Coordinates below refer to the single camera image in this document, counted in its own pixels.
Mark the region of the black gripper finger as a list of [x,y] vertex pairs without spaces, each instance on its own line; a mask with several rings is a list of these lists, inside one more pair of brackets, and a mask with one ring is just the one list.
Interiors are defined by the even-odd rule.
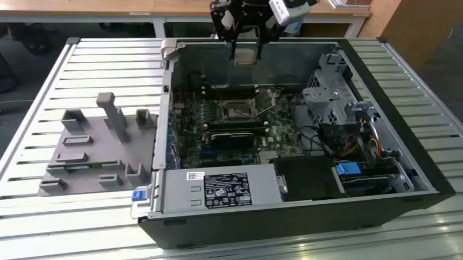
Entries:
[[278,23],[276,17],[271,16],[270,19],[258,26],[256,36],[258,36],[258,51],[256,59],[262,58],[263,46],[274,41],[278,41],[280,36],[284,34],[286,26]]
[[239,2],[211,2],[210,14],[218,39],[231,46],[228,59],[235,59],[236,40],[239,34]]

